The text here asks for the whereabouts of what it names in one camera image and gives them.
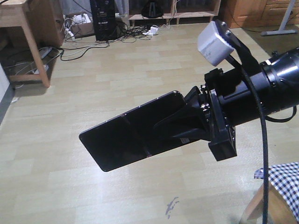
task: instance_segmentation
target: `blue checkered fabric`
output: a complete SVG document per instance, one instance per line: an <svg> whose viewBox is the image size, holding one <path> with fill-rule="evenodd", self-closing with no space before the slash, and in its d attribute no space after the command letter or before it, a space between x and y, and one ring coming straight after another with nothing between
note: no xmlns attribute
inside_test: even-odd
<svg viewBox="0 0 299 224"><path fill-rule="evenodd" d="M262 179L263 169L258 169L254 177ZM299 223L299 162L269 167L269 181L285 199Z"/></svg>

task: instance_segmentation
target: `laminate floor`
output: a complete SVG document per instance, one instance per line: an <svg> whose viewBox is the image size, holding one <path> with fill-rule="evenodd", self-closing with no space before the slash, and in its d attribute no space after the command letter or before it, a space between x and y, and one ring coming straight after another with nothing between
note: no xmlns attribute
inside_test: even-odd
<svg viewBox="0 0 299 224"><path fill-rule="evenodd" d="M57 60L50 88L17 89L18 101L0 126L0 223L237 224L262 184L253 178L263 166L259 120L236 127L238 156L220 162L200 140L106 173L78 139L167 92L185 95L203 84L214 69L197 51L206 25L174 25L148 41L114 42L75 61ZM259 62L269 58L245 31L232 31ZM270 164L298 161L299 116L267 127Z"/></svg>

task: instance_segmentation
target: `power adapter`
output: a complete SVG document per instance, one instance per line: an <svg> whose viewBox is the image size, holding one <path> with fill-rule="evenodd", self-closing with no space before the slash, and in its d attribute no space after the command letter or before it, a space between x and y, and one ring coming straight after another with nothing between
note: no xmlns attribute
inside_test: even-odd
<svg viewBox="0 0 299 224"><path fill-rule="evenodd" d="M148 32L142 33L142 34L153 36L153 35L157 34L158 31L159 31L159 27L157 27L157 26L151 26L150 30Z"/></svg>

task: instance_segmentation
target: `floor stain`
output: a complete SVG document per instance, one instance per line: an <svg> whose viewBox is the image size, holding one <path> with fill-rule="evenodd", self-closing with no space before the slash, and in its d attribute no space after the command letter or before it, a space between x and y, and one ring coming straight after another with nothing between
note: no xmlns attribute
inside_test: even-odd
<svg viewBox="0 0 299 224"><path fill-rule="evenodd" d="M165 215L167 216L167 219L170 219L171 210L173 210L174 206L177 203L179 203L179 201L177 199L178 199L178 197L174 197L174 199L167 205L167 209L166 209L166 212L165 212Z"/></svg>

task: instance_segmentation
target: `wooden chair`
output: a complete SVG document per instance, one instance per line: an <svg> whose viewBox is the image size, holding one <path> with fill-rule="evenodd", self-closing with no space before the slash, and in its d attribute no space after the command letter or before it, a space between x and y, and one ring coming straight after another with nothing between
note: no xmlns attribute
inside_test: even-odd
<svg viewBox="0 0 299 224"><path fill-rule="evenodd" d="M246 207L239 224L256 224L262 213L263 185ZM274 224L298 224L286 201L270 183L268 213Z"/></svg>

